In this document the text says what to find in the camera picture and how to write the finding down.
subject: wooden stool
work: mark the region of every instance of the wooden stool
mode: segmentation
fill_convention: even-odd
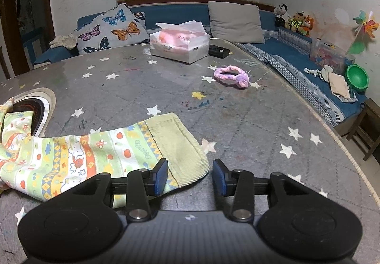
[[[362,127],[360,127],[360,123],[362,122],[364,116],[368,114],[372,118],[377,121],[380,121],[380,107],[372,100],[367,99],[364,101],[364,108],[359,116],[356,118],[355,122],[352,124],[350,128],[350,132],[347,136],[347,141],[352,139],[352,136],[357,132],[358,135],[363,139],[363,141],[370,147],[369,151],[363,157],[363,160],[366,161],[369,156],[372,155],[376,147],[380,144],[380,136],[374,141],[368,133],[364,131]]]

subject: beige cloth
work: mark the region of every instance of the beige cloth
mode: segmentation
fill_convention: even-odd
[[[333,72],[330,72],[328,74],[328,77],[329,77],[331,93],[337,94],[337,95],[342,96],[343,98],[349,99],[350,91],[344,77]]]
[[[145,123],[161,154],[168,160],[179,187],[196,182],[208,173],[210,166],[206,154],[176,114],[153,116]]]
[[[69,50],[75,48],[78,37],[73,34],[70,35],[58,35],[52,41],[50,41],[50,49],[55,47],[65,47]]]

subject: green bowl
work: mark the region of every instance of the green bowl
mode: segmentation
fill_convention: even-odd
[[[357,92],[364,92],[368,88],[369,77],[364,68],[353,64],[347,67],[346,82]]]

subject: plastic storage box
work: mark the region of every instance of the plastic storage box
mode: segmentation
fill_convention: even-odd
[[[336,74],[344,75],[347,66],[354,64],[355,58],[345,55],[345,51],[335,45],[313,39],[310,49],[310,60],[324,67],[329,65]]]

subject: butterfly pillow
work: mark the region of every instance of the butterfly pillow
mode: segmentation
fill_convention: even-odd
[[[100,14],[77,32],[79,54],[134,45],[149,39],[142,25],[145,16],[142,13],[136,16],[124,4]]]

